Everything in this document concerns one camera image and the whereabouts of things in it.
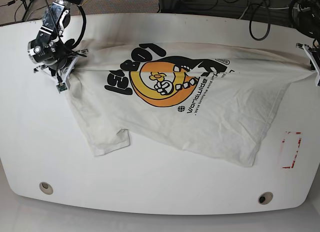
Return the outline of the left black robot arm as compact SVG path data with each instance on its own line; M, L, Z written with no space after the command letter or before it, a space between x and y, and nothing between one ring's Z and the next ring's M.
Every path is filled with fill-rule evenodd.
M306 53L310 68L316 71L315 85L320 85L320 0L292 0L288 6L288 17L294 28L313 39L312 45L297 43Z

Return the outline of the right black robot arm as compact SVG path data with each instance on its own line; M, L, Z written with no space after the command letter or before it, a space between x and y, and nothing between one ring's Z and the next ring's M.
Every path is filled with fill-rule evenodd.
M46 11L42 17L42 26L34 40L28 43L28 56L30 60L40 66L34 72L48 69L57 87L63 91L69 72L79 57L86 57L87 50L76 51L85 34L87 18L81 3L83 0L55 0L49 4L47 0ZM65 28L71 19L71 5L75 5L82 16L82 27L77 40L62 41Z

